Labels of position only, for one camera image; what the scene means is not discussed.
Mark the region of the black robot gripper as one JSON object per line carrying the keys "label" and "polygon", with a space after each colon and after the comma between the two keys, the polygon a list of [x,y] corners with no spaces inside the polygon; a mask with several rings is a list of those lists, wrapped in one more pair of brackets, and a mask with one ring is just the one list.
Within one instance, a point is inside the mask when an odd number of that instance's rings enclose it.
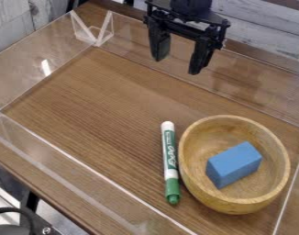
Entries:
{"label": "black robot gripper", "polygon": [[156,22],[148,23],[151,54],[156,62],[170,54],[170,32],[188,39],[199,35],[206,37],[195,43],[188,65],[188,73],[199,74],[208,66],[215,49],[223,47],[230,20],[211,10],[212,0],[146,0],[146,4],[147,20],[156,19],[166,28]]}

